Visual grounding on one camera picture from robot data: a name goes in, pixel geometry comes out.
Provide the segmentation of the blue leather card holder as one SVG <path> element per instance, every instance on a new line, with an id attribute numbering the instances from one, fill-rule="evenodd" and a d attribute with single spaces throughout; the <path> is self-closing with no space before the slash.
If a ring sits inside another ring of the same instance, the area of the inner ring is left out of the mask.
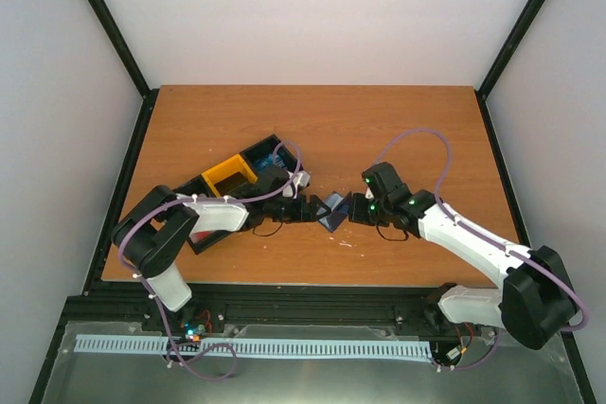
<path id="1" fill-rule="evenodd" d="M 328 232 L 334 233 L 345 219 L 348 218 L 351 195 L 351 192 L 348 192 L 346 195 L 332 192 L 324 199 L 324 203 L 331 209 L 331 214 L 318 222 L 326 228 Z"/>

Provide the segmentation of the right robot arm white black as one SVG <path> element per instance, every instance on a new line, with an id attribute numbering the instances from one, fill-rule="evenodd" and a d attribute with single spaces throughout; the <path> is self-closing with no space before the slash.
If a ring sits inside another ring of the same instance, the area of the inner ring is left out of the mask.
<path id="1" fill-rule="evenodd" d="M 376 229 L 387 226 L 434 243 L 483 273 L 490 289 L 448 285 L 429 320 L 434 325 L 503 328 L 521 345 L 539 350 L 579 312 L 560 255 L 542 246 L 512 243 L 462 217 L 434 193 L 412 192 L 394 167 L 382 162 L 361 174 L 349 219 Z"/>

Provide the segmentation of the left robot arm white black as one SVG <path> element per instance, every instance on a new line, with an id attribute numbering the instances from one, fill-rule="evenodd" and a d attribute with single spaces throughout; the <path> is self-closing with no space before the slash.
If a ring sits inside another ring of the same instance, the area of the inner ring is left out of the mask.
<path id="1" fill-rule="evenodd" d="M 187 330 L 196 322 L 197 308 L 189 302 L 192 291 L 176 265 L 183 245 L 195 234 L 254 229 L 267 218 L 281 224 L 326 218 L 331 208 L 302 193 L 309 179 L 304 170 L 269 165 L 255 182 L 223 196 L 187 195 L 159 185 L 114 228 L 112 242 L 134 278 L 163 305 L 165 321 Z"/>

